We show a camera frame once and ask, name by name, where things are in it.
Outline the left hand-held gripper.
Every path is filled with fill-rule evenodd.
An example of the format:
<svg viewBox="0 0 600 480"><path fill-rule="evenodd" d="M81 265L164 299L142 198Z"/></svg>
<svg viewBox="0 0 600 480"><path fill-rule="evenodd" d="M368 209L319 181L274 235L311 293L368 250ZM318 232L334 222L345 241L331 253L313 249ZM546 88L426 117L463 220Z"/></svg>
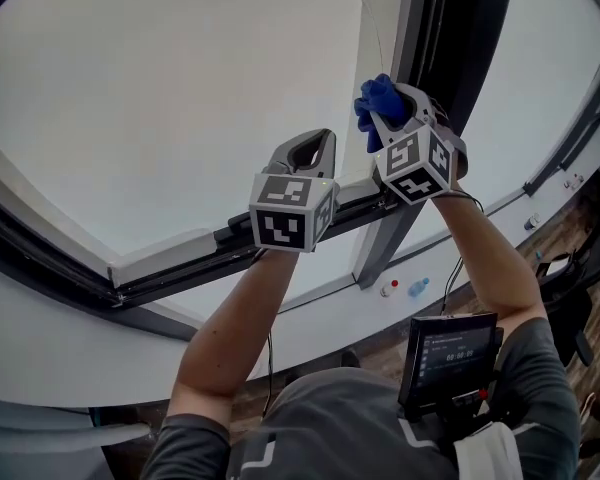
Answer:
<svg viewBox="0 0 600 480"><path fill-rule="evenodd" d="M257 174L249 201L254 243L262 249L310 253L333 221L337 139L327 128L278 146Z"/></svg>

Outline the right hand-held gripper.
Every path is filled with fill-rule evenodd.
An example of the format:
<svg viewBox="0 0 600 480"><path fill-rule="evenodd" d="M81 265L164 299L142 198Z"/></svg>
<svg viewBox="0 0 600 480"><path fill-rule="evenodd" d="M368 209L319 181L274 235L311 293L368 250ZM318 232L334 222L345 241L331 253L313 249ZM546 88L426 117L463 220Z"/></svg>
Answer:
<svg viewBox="0 0 600 480"><path fill-rule="evenodd" d="M409 205L451 190L454 179L467 172L466 144L435 122L428 95L414 86L395 83L411 119L390 127L383 115L371 111L375 132L368 143L382 182Z"/></svg>

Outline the blue cleaning cloth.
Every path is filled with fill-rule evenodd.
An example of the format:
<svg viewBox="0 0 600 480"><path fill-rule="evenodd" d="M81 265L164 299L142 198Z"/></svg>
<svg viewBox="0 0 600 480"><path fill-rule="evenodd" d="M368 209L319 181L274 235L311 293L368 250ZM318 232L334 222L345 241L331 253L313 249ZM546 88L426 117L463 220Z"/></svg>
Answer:
<svg viewBox="0 0 600 480"><path fill-rule="evenodd" d="M375 112L389 127L402 128L409 120L405 105L388 75L381 73L361 85L361 96L354 101L354 113L360 132L367 134L367 152L383 148L381 138L371 117Z"/></svg>

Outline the black window frame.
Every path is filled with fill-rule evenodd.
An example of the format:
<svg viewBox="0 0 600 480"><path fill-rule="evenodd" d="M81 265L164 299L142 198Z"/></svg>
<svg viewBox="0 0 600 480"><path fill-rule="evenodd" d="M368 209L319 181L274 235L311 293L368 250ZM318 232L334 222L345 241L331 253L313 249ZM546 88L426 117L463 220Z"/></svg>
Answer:
<svg viewBox="0 0 600 480"><path fill-rule="evenodd" d="M600 7L600 0L594 0ZM509 0L402 0L394 74L441 99L448 123L462 131L493 60ZM600 124L600 72L558 150L525 183L532 195L550 175L568 167ZM52 243L29 217L9 208L0 195L0 272L63 305L105 321L150 334L185 340L194 327L150 309L162 296L246 269L257 257L252 226L232 233L226 225L212 234L215 251L188 253L172 267L115 284Z"/></svg>

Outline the person's right forearm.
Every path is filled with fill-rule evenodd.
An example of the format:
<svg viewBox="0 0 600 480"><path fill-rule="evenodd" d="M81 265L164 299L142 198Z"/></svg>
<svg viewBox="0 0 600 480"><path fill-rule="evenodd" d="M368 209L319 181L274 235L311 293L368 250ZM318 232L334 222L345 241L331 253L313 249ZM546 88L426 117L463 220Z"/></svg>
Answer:
<svg viewBox="0 0 600 480"><path fill-rule="evenodd" d="M436 197L433 204L453 237L477 298L497 314L504 336L529 320L545 319L532 269L476 203L460 193Z"/></svg>

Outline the person's left forearm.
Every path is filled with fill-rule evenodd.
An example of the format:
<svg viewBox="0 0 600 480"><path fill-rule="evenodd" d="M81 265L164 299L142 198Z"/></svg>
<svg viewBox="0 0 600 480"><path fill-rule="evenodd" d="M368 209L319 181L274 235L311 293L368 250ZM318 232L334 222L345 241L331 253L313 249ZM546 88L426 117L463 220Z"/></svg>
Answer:
<svg viewBox="0 0 600 480"><path fill-rule="evenodd" d="M298 257L267 250L247 269L187 346L168 416L197 415L229 427L235 396L258 362Z"/></svg>

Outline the black chest-mounted monitor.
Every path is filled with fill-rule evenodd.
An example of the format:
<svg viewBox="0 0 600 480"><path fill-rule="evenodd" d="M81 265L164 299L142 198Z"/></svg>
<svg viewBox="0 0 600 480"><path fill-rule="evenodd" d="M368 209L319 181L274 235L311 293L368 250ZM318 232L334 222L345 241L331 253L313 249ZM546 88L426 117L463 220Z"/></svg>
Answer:
<svg viewBox="0 0 600 480"><path fill-rule="evenodd" d="M497 323L493 312L411 319L398 395L407 420L435 413L455 423L477 416L503 342Z"/></svg>

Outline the person's grey shirt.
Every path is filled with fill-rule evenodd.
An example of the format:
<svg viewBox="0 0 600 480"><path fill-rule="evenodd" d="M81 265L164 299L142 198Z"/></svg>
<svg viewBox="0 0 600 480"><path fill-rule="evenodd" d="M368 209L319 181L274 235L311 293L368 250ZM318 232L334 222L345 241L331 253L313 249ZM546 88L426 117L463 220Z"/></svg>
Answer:
<svg viewBox="0 0 600 480"><path fill-rule="evenodd" d="M574 480L578 405L549 323L518 327L497 366L488 405L514 433L523 480ZM385 378L336 368L286 387L236 442L208 418L169 416L141 480L459 480L449 428L432 414L407 421L397 398Z"/></svg>

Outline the white towel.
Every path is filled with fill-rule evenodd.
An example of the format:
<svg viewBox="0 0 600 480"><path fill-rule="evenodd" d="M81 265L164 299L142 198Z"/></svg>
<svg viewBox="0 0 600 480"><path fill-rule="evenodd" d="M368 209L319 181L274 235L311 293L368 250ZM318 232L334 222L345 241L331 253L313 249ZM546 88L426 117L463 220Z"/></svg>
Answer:
<svg viewBox="0 0 600 480"><path fill-rule="evenodd" d="M513 431L489 423L454 443L459 480L523 480Z"/></svg>

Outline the white insulated pipe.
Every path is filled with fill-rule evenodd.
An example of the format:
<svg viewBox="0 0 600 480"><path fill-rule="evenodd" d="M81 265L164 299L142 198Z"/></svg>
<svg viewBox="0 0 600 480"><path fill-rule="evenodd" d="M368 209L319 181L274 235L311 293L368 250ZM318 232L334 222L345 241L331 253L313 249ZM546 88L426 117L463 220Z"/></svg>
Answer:
<svg viewBox="0 0 600 480"><path fill-rule="evenodd" d="M32 406L0 401L0 421L75 420L82 422L89 417L90 413L85 409Z"/></svg>
<svg viewBox="0 0 600 480"><path fill-rule="evenodd" d="M20 429L0 426L0 453L64 454L116 445L151 433L145 423L76 429Z"/></svg>

